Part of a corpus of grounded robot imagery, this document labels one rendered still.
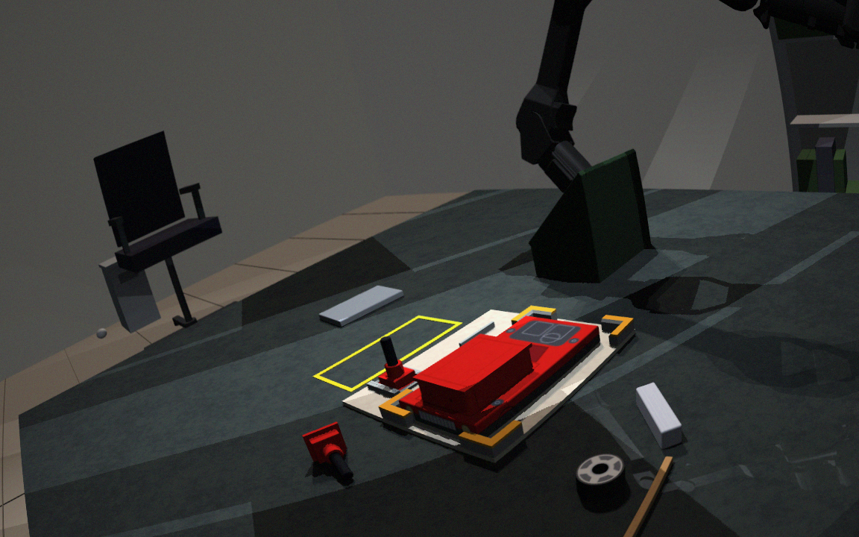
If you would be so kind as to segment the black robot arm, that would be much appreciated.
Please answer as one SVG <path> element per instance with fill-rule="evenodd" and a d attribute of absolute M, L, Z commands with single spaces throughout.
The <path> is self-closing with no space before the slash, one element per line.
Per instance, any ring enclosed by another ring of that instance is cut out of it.
<path fill-rule="evenodd" d="M 516 116 L 522 159 L 538 164 L 564 192 L 577 172 L 592 167 L 570 137 L 577 106 L 568 102 L 570 70 L 585 8 L 592 0 L 555 0 L 538 82 L 523 98 Z M 770 17 L 801 25 L 804 0 L 761 0 L 754 15 L 768 28 Z"/>

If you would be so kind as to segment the tan wooden stick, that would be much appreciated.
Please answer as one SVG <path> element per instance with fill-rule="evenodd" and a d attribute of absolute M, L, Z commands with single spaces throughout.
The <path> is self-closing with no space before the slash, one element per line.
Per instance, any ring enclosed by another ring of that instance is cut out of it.
<path fill-rule="evenodd" d="M 655 502 L 655 498 L 657 497 L 657 495 L 659 493 L 659 489 L 661 489 L 662 485 L 664 485 L 664 480 L 665 480 L 666 475 L 668 474 L 672 464 L 673 464 L 673 457 L 672 456 L 666 456 L 664 458 L 664 462 L 662 463 L 661 467 L 659 467 L 659 472 L 657 473 L 657 477 L 655 477 L 655 479 L 653 480 L 653 485 L 651 485 L 648 493 L 646 494 L 646 497 L 644 498 L 644 501 L 642 502 L 640 509 L 638 510 L 637 513 L 635 513 L 635 517 L 633 519 L 633 522 L 630 524 L 624 537 L 635 537 L 635 535 L 637 535 L 638 531 L 640 531 L 642 523 L 644 522 L 649 510 L 651 509 L 651 507 L 653 506 L 653 503 Z"/>

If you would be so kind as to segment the black toy tyre with grey wheel hub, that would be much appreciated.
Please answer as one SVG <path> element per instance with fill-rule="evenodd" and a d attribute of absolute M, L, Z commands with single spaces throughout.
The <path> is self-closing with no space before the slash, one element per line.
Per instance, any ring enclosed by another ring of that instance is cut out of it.
<path fill-rule="evenodd" d="M 591 502 L 616 496 L 625 485 L 625 461 L 617 454 L 588 456 L 576 467 L 577 495 Z"/>

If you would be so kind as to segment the yellow rectangular outline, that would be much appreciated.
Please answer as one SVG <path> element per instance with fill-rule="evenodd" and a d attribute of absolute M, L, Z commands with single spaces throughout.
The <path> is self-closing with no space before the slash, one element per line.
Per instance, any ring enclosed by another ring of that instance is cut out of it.
<path fill-rule="evenodd" d="M 447 333 L 451 332 L 451 330 L 456 329 L 456 327 L 458 327 L 459 325 L 462 325 L 462 323 L 463 323 L 463 322 L 458 322 L 458 321 L 441 320 L 441 319 L 437 319 L 437 318 L 427 318 L 427 317 L 423 317 L 423 316 L 418 316 L 418 317 L 416 317 L 415 319 L 409 320 L 409 321 L 408 321 L 408 322 L 406 322 L 405 324 L 403 324 L 403 325 L 401 325 L 401 326 L 397 327 L 397 329 L 393 330 L 393 332 L 390 332 L 390 333 L 388 333 L 388 334 L 386 334 L 385 336 L 382 336 L 382 337 L 390 336 L 391 334 L 393 334 L 393 333 L 395 333 L 395 332 L 398 332 L 398 330 L 399 330 L 399 329 L 401 329 L 402 327 L 405 327 L 406 325 L 409 325 L 409 323 L 410 323 L 410 322 L 412 322 L 412 321 L 416 321 L 417 319 L 423 319 L 423 320 L 427 320 L 427 321 L 441 321 L 441 322 L 444 322 L 444 323 L 450 323 L 450 324 L 453 324 L 454 326 L 450 327 L 450 329 L 449 329 L 449 330 L 446 330 L 446 332 L 443 332 L 442 334 L 439 334 L 435 339 L 432 339 L 432 341 L 427 341 L 427 343 L 426 343 L 425 345 L 421 345 L 418 349 L 415 349 L 414 351 L 410 351 L 410 354 L 408 354 L 408 356 L 405 356 L 405 357 L 403 357 L 403 358 L 400 358 L 400 360 L 401 360 L 402 362 L 403 362 L 406 358 L 410 358 L 410 356 L 413 356 L 413 354 L 417 353 L 417 351 L 419 351 L 420 349 L 424 349 L 427 345 L 430 345 L 430 344 L 432 344 L 434 341 L 436 341 L 437 339 L 440 339 L 442 336 L 444 336 L 444 334 L 447 334 Z M 380 339 L 381 339 L 382 337 L 380 337 Z M 345 390 L 347 390 L 347 391 L 349 391 L 349 392 L 353 392 L 354 390 L 356 390 L 356 389 L 360 388 L 362 385 L 364 385 L 364 384 L 366 384 L 367 382 L 369 382 L 369 381 L 373 380 L 373 378 L 375 379 L 375 378 L 377 377 L 377 375 L 380 375 L 380 374 L 382 374 L 382 373 L 385 373 L 385 371 L 386 371 L 386 370 L 384 369 L 384 370 L 382 370 L 382 371 L 378 371 L 378 372 L 377 372 L 377 374 L 373 375 L 373 377 L 369 377 L 367 380 L 365 380 L 364 382 L 360 382 L 360 384 L 358 384 L 357 386 L 354 386 L 353 388 L 349 388 L 348 386 L 344 386 L 344 385 L 342 385 L 342 384 L 338 384 L 338 382 L 334 382 L 334 381 L 332 381 L 332 380 L 327 380 L 327 378 L 320 377 L 320 375 L 321 375 L 321 374 L 323 374 L 323 373 L 325 373 L 325 371 L 329 371 L 330 369 L 333 369 L 333 368 L 334 368 L 334 367 L 336 367 L 337 365 L 340 365 L 340 364 L 341 364 L 341 363 L 343 363 L 345 360 L 347 360 L 347 359 L 349 359 L 349 358 L 351 358 L 351 357 L 353 357 L 353 356 L 356 356 L 356 354 L 360 354 L 360 353 L 361 353 L 361 351 L 363 351 L 363 350 L 365 350 L 365 349 L 368 349 L 369 347 L 371 347 L 371 346 L 375 345 L 376 343 L 378 343 L 378 341 L 379 341 L 380 339 L 373 341 L 370 345 L 367 345 L 367 346 L 363 347 L 360 351 L 356 351 L 356 353 L 351 354 L 351 356 L 348 356 L 347 358 L 343 358 L 343 360 L 341 360 L 341 361 L 337 362 L 336 364 L 334 364 L 334 365 L 330 366 L 329 368 L 327 368 L 327 369 L 325 369 L 325 370 L 323 370 L 323 371 L 320 371 L 320 372 L 319 372 L 319 374 L 317 374 L 317 375 L 313 375 L 313 377 L 314 377 L 314 378 L 316 378 L 316 380 L 323 380 L 324 382 L 328 382 L 328 383 L 330 383 L 330 384 L 331 384 L 331 385 L 333 385 L 333 386 L 338 386 L 338 387 L 339 387 L 339 388 L 341 388 L 341 389 L 345 389 Z"/>

